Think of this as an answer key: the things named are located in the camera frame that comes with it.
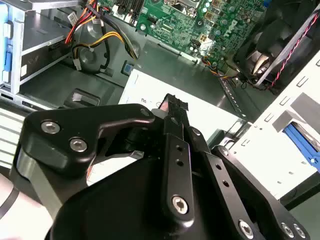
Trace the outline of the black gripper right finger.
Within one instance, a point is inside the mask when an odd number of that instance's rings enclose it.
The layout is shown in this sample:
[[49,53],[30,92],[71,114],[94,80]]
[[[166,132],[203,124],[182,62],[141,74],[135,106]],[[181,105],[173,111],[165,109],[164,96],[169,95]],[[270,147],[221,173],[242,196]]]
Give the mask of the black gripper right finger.
[[232,240],[309,240],[307,230],[223,146],[210,150],[202,133],[190,126],[188,103],[176,101],[177,115],[192,154],[213,185]]

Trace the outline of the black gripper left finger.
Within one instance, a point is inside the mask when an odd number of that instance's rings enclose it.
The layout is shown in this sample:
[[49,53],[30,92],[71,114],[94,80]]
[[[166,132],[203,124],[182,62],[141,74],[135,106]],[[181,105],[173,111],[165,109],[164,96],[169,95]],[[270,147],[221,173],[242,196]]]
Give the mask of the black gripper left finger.
[[22,126],[14,166],[43,199],[45,188],[58,203],[43,200],[54,215],[85,187],[91,166],[135,151],[139,160],[163,165],[160,206],[173,227],[194,222],[190,145],[178,119],[177,100],[167,94],[157,109],[138,103],[36,111]]

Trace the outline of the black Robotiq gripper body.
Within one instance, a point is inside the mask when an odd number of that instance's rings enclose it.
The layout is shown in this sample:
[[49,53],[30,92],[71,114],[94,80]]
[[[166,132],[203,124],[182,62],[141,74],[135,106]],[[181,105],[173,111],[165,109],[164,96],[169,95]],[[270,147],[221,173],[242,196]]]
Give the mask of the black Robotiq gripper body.
[[213,185],[192,174],[194,223],[177,230],[161,208],[163,164],[138,160],[72,196],[58,212],[52,240],[237,240]]

